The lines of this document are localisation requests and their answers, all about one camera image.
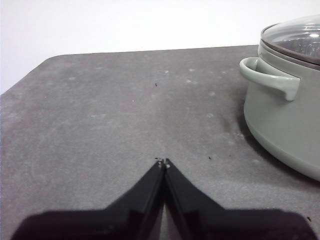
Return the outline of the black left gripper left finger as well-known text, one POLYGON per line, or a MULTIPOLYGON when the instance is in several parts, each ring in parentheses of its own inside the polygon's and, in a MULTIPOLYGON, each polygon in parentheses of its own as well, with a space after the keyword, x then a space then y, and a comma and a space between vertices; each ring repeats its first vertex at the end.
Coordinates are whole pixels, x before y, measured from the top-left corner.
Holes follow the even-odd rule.
POLYGON ((47 211, 27 217, 14 240, 147 240, 158 221, 165 164, 157 161, 107 208, 47 211))

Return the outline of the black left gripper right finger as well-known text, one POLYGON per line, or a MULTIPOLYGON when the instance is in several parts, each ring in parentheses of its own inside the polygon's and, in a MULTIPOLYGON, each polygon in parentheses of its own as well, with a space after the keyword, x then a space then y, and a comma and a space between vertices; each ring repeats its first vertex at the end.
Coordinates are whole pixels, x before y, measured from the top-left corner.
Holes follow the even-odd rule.
POLYGON ((226 209, 166 159, 165 203, 183 240, 311 240, 299 214, 279 209, 226 209))

